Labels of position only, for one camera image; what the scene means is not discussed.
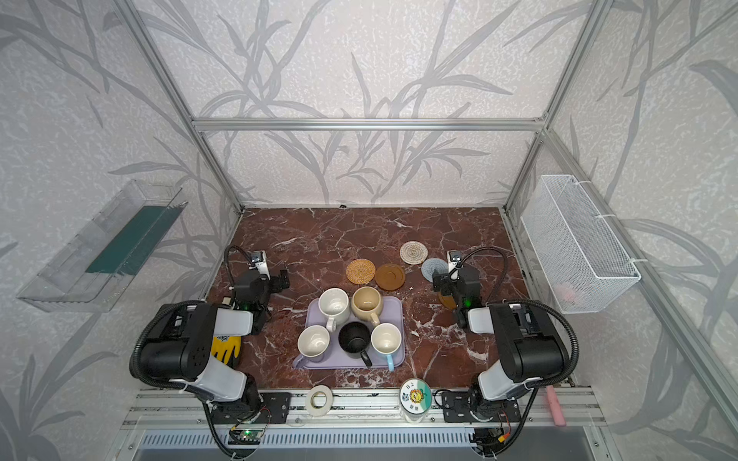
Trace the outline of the brown wooden coaster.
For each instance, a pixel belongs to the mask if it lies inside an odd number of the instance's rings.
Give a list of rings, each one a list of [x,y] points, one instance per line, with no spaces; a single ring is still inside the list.
[[[405,284],[406,279],[403,267],[393,263],[380,266],[375,274],[377,286],[386,291],[398,290]]]

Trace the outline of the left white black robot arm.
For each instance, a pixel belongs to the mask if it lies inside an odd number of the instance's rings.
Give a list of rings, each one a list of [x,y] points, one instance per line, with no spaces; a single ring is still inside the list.
[[[255,378],[214,357],[213,339],[261,333],[271,317],[270,297],[290,287],[288,271],[268,276],[251,269],[233,286],[236,303],[245,309],[198,300],[163,305],[136,340],[131,375],[152,387],[192,393],[205,403],[260,409]]]

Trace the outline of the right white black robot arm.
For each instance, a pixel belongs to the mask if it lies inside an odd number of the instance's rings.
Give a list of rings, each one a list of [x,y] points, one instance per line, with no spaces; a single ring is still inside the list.
[[[566,380],[578,365],[580,344],[572,326],[555,309],[530,299],[484,302],[480,272],[461,267],[432,274],[432,288],[455,302],[457,325],[495,337],[498,360],[470,386],[474,411]]]

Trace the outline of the amber brown coaster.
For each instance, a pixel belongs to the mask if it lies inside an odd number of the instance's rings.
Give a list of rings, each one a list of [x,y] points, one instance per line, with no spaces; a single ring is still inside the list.
[[[446,296],[439,293],[438,300],[447,309],[454,310],[457,308],[457,302],[455,301],[453,296]]]

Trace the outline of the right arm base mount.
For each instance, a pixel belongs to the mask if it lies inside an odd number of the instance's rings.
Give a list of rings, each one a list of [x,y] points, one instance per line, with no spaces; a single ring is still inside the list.
[[[485,400],[477,391],[439,390],[443,419],[448,424],[519,423],[520,406],[517,401]]]

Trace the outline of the beige mug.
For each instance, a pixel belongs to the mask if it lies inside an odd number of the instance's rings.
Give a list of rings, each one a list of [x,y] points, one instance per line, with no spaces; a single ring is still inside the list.
[[[359,320],[376,327],[381,323],[380,316],[384,309],[382,294],[374,287],[363,286],[354,293],[351,309]]]

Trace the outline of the grey round coaster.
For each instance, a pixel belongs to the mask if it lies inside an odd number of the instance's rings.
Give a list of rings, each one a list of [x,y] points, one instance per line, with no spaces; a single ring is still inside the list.
[[[422,263],[421,273],[425,280],[433,282],[435,275],[446,275],[449,273],[448,262],[444,259],[430,257]]]

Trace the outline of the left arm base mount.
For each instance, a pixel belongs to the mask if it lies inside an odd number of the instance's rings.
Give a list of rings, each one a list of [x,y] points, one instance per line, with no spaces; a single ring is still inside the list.
[[[253,403],[245,400],[214,403],[211,420],[216,425],[283,425],[288,419],[290,401],[289,392],[264,392]]]

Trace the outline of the woven cork coaster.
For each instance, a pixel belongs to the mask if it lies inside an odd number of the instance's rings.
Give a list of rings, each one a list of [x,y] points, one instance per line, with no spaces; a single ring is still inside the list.
[[[355,259],[346,268],[346,277],[351,284],[369,284],[376,275],[376,266],[369,259]]]

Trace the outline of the beige spiral woven coaster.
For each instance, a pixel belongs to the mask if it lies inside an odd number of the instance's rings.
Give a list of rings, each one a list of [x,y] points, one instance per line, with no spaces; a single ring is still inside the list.
[[[428,248],[418,241],[408,241],[400,249],[401,260],[409,265],[422,264],[428,255]]]

